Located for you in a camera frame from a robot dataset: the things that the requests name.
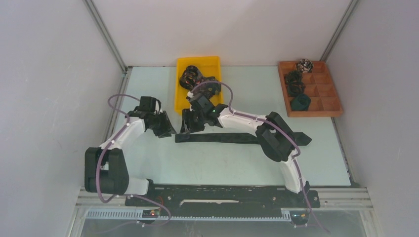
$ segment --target brown tray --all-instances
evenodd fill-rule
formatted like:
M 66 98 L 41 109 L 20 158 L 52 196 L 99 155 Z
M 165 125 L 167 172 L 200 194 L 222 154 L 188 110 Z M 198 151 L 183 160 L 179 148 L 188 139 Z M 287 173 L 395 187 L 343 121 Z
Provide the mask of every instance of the brown tray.
M 311 98 L 308 111 L 292 111 L 290 101 L 293 99 L 287 92 L 285 75 L 297 69 L 298 62 L 280 62 L 278 73 L 284 95 L 288 117 L 338 117 L 343 113 L 342 105 L 325 62 L 313 62 L 311 73 L 302 74 L 305 84 L 304 93 Z

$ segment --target cable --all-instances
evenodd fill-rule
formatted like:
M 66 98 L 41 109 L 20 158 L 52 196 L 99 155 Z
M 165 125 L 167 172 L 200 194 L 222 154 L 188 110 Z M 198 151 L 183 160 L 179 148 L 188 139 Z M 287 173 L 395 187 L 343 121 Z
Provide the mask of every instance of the cable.
M 198 88 L 198 87 L 200 87 L 200 86 L 202 86 L 202 85 L 204 85 L 204 84 L 207 84 L 207 83 L 219 83 L 219 84 L 221 84 L 221 85 L 223 85 L 223 86 L 225 86 L 229 91 L 230 91 L 230 94 L 231 94 L 231 98 L 230 98 L 230 101 L 228 102 L 228 110 L 235 116 L 235 115 L 238 115 L 238 116 L 242 116 L 242 117 L 245 117 L 245 118 L 249 118 L 249 119 L 255 119 L 255 120 L 257 120 L 257 121 L 261 121 L 261 122 L 265 122 L 265 123 L 267 123 L 268 125 L 270 125 L 270 126 L 272 126 L 275 130 L 277 130 L 279 133 L 281 133 L 294 147 L 295 147 L 295 149 L 297 150 L 297 153 L 295 154 L 295 155 L 292 155 L 291 156 L 291 159 L 292 159 L 292 161 L 293 161 L 293 163 L 295 164 L 295 167 L 296 167 L 296 169 L 297 169 L 297 173 L 298 173 L 298 179 L 299 179 L 299 181 L 300 181 L 300 185 L 301 185 L 301 189 L 302 189 L 302 193 L 304 194 L 304 198 L 305 198 L 305 202 L 307 203 L 307 207 L 308 207 L 308 209 L 310 210 L 310 213 L 312 213 L 312 216 L 313 216 L 313 218 L 314 218 L 314 220 L 317 222 L 317 225 L 318 225 L 318 227 L 320 227 L 321 229 L 323 229 L 325 232 L 327 232 L 328 234 L 330 234 L 331 232 L 328 230 L 328 229 L 326 229 L 321 223 L 320 223 L 320 221 L 317 219 L 317 216 L 314 214 L 314 212 L 313 212 L 313 208 L 311 207 L 311 203 L 310 203 L 310 201 L 308 200 L 308 197 L 307 197 L 307 193 L 306 193 L 306 191 L 305 191 L 305 189 L 304 189 L 304 184 L 303 184 L 303 182 L 302 182 L 302 173 L 301 173 L 301 170 L 300 170 L 300 167 L 298 166 L 298 162 L 297 162 L 297 160 L 295 159 L 297 156 L 299 156 L 300 154 L 301 154 L 301 150 L 300 150 L 300 148 L 298 147 L 298 145 L 295 143 L 295 141 L 290 137 L 290 136 L 288 136 L 282 129 L 280 129 L 277 125 L 275 125 L 274 123 L 272 123 L 272 122 L 270 122 L 270 121 L 267 121 L 266 119 L 262 119 L 262 118 L 258 118 L 257 116 L 251 116 L 251 115 L 246 115 L 246 114 L 242 114 L 242 113 L 240 113 L 240 112 L 236 112 L 236 111 L 234 111 L 233 109 L 232 109 L 232 107 L 231 107 L 231 103 L 233 102 L 233 97 L 234 97 L 234 95 L 233 95 L 233 90 L 231 89 L 231 87 L 229 87 L 227 84 L 225 84 L 225 83 L 223 83 L 223 82 L 220 82 L 220 81 L 216 81 L 216 80 L 211 80 L 211 81 L 204 81 L 204 82 L 202 82 L 202 83 L 200 83 L 200 84 L 198 84 L 198 85 L 196 85 L 193 89 L 192 89 L 192 93 L 194 93 L 194 91 Z
M 96 192 L 97 192 L 97 195 L 98 195 L 98 197 L 99 197 L 99 199 L 103 202 L 103 203 L 108 203 L 110 200 L 112 200 L 114 197 L 116 197 L 116 195 L 114 194 L 114 195 L 112 195 L 110 198 L 108 198 L 108 199 L 104 199 L 103 198 L 103 195 L 102 195 L 102 191 L 101 191 L 101 189 L 100 189 L 100 165 L 101 165 L 101 163 L 102 163 L 102 161 L 103 161 L 103 157 L 105 156 L 105 153 L 106 153 L 106 151 L 108 151 L 108 149 L 109 149 L 109 147 L 112 145 L 112 143 L 115 141 L 115 140 L 117 140 L 117 138 L 125 131 L 125 129 L 129 126 L 129 122 L 130 122 L 130 117 L 129 117 L 129 115 L 127 114 L 127 113 L 125 113 L 124 111 L 122 111 L 122 110 L 120 110 L 120 109 L 118 109 L 118 108 L 116 108 L 115 106 L 113 106 L 112 104 L 111 104 L 111 100 L 113 99 L 113 98 L 115 98 L 115 97 L 119 97 L 119 96 L 125 96 L 125 97 L 129 97 L 129 98 L 132 98 L 132 99 L 134 99 L 134 100 L 137 100 L 137 101 L 140 101 L 138 98 L 136 98 L 136 97 L 134 97 L 134 96 L 132 96 L 132 95 L 127 95 L 127 94 L 115 94 L 115 95 L 112 95 L 111 97 L 109 97 L 109 99 L 108 99 L 108 105 L 113 109 L 113 110 L 115 110 L 115 111 L 117 111 L 117 112 L 119 112 L 119 113 L 121 113 L 121 114 L 123 114 L 123 115 L 125 115 L 125 117 L 126 117 L 126 123 L 122 126 L 122 128 L 115 134 L 115 136 L 112 138 L 112 141 L 111 142 L 109 142 L 108 144 L 106 144 L 106 146 L 103 148 L 103 150 L 102 150 L 102 152 L 100 153 L 100 156 L 99 156 L 99 160 L 98 160 L 98 162 L 97 162 L 97 166 L 96 166 Z M 155 202 L 155 201 L 153 201 L 153 200 L 150 200 L 150 199 L 148 199 L 148 198 L 146 198 L 146 197 L 143 197 L 143 196 L 140 196 L 140 195 L 130 195 L 130 194 L 124 194 L 123 196 L 126 196 L 126 197 L 136 197 L 136 198 L 139 198 L 139 199 L 142 199 L 142 200 L 145 200 L 145 201 L 147 201 L 147 202 L 149 202 L 149 203 L 152 203 L 152 204 L 154 204 L 154 205 L 157 205 L 157 206 L 159 206 L 160 208 L 163 208 L 167 213 L 168 213 L 168 219 L 167 220 L 165 220 L 163 223 L 159 223 L 159 224 L 145 224 L 145 223 L 143 223 L 143 225 L 146 225 L 146 226 L 162 226 L 162 225 L 164 225 L 164 224 L 166 224 L 167 222 L 169 222 L 169 220 L 171 219 L 171 212 L 169 211 L 169 209 L 167 208 L 167 207 L 165 207 L 164 205 L 162 205 L 162 204 L 160 204 L 160 203 L 158 203 L 158 202 Z M 97 234 L 102 234 L 102 233 L 106 233 L 106 232 L 110 232 L 110 231 L 113 231 L 113 230 L 116 230 L 117 228 L 119 228 L 119 227 L 121 227 L 121 226 L 124 226 L 124 225 L 128 225 L 128 224 L 133 224 L 133 223 L 138 223 L 138 221 L 131 221 L 131 222 L 126 222 L 126 223 L 123 223 L 123 224 L 121 224 L 121 225 L 118 225 L 118 226 L 116 226 L 116 227 L 114 227 L 114 228 L 112 228 L 112 229 L 110 229 L 110 230 L 106 230 L 106 231 L 103 231 L 103 232 L 99 232 L 99 233 L 97 233 Z

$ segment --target white table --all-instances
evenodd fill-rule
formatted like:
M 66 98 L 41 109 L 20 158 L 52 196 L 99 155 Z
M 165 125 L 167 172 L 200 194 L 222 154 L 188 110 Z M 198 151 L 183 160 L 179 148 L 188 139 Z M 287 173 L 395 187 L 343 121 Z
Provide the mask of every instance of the white table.
M 170 121 L 180 131 L 181 116 L 173 110 L 175 67 L 133 68 L 126 94 L 153 96 L 161 100 Z M 279 113 L 293 131 L 313 141 L 301 147 L 298 158 L 311 186 L 349 186 L 344 159 L 330 118 L 289 118 L 285 110 L 277 67 L 222 67 L 223 82 L 234 92 L 233 108 L 247 113 Z M 230 95 L 224 89 L 224 102 Z M 138 102 L 124 99 L 123 111 Z M 116 128 L 123 124 L 119 116 Z M 239 132 L 206 127 L 202 133 Z M 284 185 L 277 163 L 259 145 L 225 143 L 175 143 L 174 136 L 158 139 L 152 131 L 139 137 L 124 151 L 130 175 L 160 184 L 193 185 Z

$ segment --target yellow plastic container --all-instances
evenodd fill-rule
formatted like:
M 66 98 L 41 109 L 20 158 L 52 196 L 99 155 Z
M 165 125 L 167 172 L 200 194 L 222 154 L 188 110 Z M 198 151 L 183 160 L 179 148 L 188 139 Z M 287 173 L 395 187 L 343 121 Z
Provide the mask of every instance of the yellow plastic container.
M 218 56 L 211 57 L 194 57 L 194 58 L 178 58 L 176 64 L 176 86 L 174 91 L 174 110 L 182 115 L 182 110 L 190 107 L 188 100 L 186 100 L 186 95 L 188 90 L 180 86 L 179 79 L 182 76 L 182 73 L 185 71 L 186 67 L 189 65 L 196 66 L 202 75 L 205 77 L 215 77 L 218 81 L 221 80 L 221 64 L 220 58 Z M 211 102 L 214 105 L 223 103 L 223 89 L 218 95 L 211 97 Z

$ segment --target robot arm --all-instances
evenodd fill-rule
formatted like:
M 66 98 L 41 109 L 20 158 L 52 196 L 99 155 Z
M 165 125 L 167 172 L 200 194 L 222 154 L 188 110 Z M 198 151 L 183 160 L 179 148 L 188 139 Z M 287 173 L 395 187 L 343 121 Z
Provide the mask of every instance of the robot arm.
M 197 120 L 201 120 L 203 123 L 207 123 L 210 126 L 235 128 L 256 136 L 265 155 L 271 160 L 279 163 L 280 170 L 284 175 L 287 190 L 298 194 L 302 191 L 302 188 L 309 188 L 309 184 L 304 177 L 301 178 L 305 186 L 301 186 L 299 180 L 300 176 L 292 158 L 297 152 L 295 147 L 282 134 L 273 130 L 273 127 L 269 124 L 256 119 L 236 115 L 250 115 L 252 118 L 260 118 L 272 122 L 295 140 L 294 132 L 279 114 L 271 112 L 271 114 L 267 116 L 258 116 L 240 111 L 234 111 L 234 113 L 232 113 L 227 105 L 218 104 L 217 106 L 214 106 L 205 96 L 199 93 L 193 95 L 189 102 L 192 111 L 189 112 L 188 110 L 184 110 L 184 113 L 195 114 L 194 116 L 198 118 Z M 300 139 L 305 139 L 306 141 L 311 140 L 305 134 L 302 135 L 305 137 Z
M 126 150 L 147 129 L 153 130 L 159 137 L 170 137 L 175 131 L 159 100 L 153 97 L 141 97 L 140 105 L 128 113 L 130 123 L 125 119 L 127 128 L 113 140 L 115 134 L 99 147 L 91 147 L 84 155 L 84 186 L 88 192 L 96 192 L 96 167 L 103 149 L 111 143 L 105 152 L 100 170 L 100 189 L 104 194 L 144 195 L 151 180 L 129 176 L 123 150 Z

